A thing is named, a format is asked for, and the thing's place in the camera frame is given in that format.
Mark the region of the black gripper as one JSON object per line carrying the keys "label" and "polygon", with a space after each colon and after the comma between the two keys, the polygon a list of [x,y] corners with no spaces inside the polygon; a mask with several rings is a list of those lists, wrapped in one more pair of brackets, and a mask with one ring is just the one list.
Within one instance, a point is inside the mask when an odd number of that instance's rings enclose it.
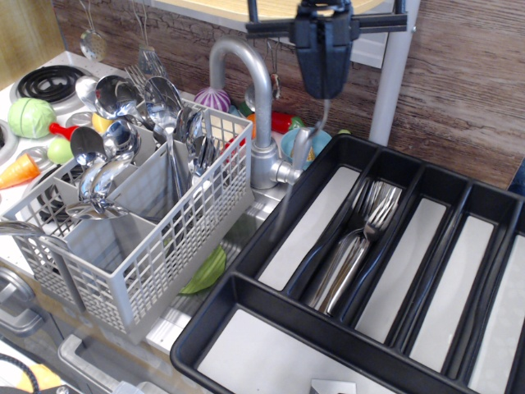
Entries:
{"label": "black gripper", "polygon": [[[361,34],[400,32],[407,28],[405,1],[395,1],[393,11],[356,15],[355,1],[302,1],[296,16],[261,21],[258,6],[249,1],[248,37],[289,38],[304,88],[315,99],[333,99],[344,88],[350,64],[352,40]],[[325,72],[326,37],[326,72]]]}

